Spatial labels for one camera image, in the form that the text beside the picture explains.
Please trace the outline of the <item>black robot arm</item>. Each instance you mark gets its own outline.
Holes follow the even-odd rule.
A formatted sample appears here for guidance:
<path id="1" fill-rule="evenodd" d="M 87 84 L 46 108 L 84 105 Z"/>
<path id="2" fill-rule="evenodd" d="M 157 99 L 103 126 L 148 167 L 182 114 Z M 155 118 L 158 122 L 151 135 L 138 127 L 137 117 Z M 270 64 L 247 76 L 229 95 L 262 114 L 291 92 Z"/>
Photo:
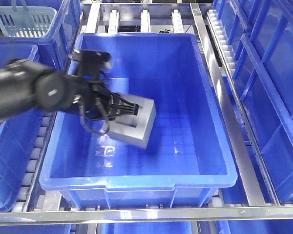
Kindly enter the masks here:
<path id="1" fill-rule="evenodd" d="M 13 59 L 0 69 L 0 122 L 38 108 L 97 120 L 138 114 L 139 105 L 104 82 L 66 75 L 39 62 Z"/>

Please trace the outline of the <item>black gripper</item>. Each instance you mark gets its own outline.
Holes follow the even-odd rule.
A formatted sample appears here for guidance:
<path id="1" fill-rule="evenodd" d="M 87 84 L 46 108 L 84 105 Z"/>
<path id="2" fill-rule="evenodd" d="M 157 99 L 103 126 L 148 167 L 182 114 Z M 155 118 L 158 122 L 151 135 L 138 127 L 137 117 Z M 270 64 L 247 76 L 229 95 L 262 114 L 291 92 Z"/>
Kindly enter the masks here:
<path id="1" fill-rule="evenodd" d="M 114 120 L 115 117 L 123 115 L 136 116 L 139 112 L 139 105 L 124 99 L 119 94 L 110 91 L 106 84 L 104 75 L 101 78 L 87 76 L 81 78 L 72 75 L 76 96 L 80 96 L 78 101 L 70 106 L 70 112 L 85 118 L 97 120 Z"/>

